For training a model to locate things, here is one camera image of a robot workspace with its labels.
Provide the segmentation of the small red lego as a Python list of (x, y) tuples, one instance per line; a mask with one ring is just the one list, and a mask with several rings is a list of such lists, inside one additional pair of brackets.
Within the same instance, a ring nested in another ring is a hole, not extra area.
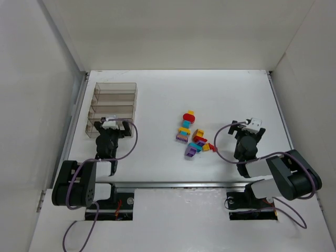
[(216, 151), (217, 151), (217, 147), (216, 147), (216, 146), (214, 146), (214, 145), (212, 145), (212, 144), (210, 144), (210, 143), (208, 143), (208, 146), (209, 146), (209, 148), (210, 148), (213, 152), (216, 152)]

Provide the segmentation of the small yellow lego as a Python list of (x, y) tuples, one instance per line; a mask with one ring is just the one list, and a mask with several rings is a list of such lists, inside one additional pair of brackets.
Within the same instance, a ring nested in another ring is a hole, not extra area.
[(209, 151), (210, 150), (210, 146), (209, 146), (209, 143), (206, 143), (202, 146), (202, 150), (203, 151)]

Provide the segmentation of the yellow orange lego block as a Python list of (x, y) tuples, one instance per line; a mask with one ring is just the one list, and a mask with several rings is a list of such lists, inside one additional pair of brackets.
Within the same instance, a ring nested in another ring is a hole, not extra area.
[(201, 129), (196, 129), (195, 132), (193, 133), (192, 138), (195, 138), (195, 137), (203, 138), (203, 136), (204, 136), (204, 131)]

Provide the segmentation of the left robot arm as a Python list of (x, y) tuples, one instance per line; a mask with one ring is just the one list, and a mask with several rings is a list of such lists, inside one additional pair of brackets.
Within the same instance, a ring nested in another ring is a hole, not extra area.
[(138, 142), (137, 127), (127, 119), (102, 118), (93, 127), (99, 135), (95, 140), (96, 156), (81, 163), (72, 160), (63, 161), (51, 200), (55, 206), (65, 206), (68, 209), (89, 207), (94, 203), (95, 184), (98, 164), (107, 164), (111, 175), (116, 172), (118, 162), (128, 157), (128, 152), (122, 157), (116, 157), (120, 139), (135, 132), (135, 143)]

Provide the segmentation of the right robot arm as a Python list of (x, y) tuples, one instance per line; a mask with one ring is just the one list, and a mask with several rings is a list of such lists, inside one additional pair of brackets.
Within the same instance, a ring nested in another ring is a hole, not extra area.
[(304, 198), (322, 188), (317, 172), (295, 149), (272, 154), (267, 158), (256, 157), (257, 144), (266, 132), (261, 120), (248, 119), (244, 123), (232, 122), (228, 133), (237, 140), (234, 158), (238, 172), (244, 178), (271, 176), (272, 178), (249, 183), (245, 190), (255, 199), (282, 196), (292, 201)]

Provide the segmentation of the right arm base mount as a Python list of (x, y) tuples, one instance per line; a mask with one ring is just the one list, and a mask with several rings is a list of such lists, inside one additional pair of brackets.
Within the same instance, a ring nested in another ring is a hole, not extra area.
[(274, 204), (266, 199), (257, 199), (245, 192), (227, 192), (226, 196), (225, 207), (231, 221), (278, 220), (276, 210), (269, 209)]

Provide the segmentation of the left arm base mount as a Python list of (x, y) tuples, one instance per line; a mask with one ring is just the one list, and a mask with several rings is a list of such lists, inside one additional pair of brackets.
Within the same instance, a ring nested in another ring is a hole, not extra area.
[(93, 201), (99, 204), (98, 221), (132, 221), (134, 191), (119, 190), (113, 184), (95, 184)]

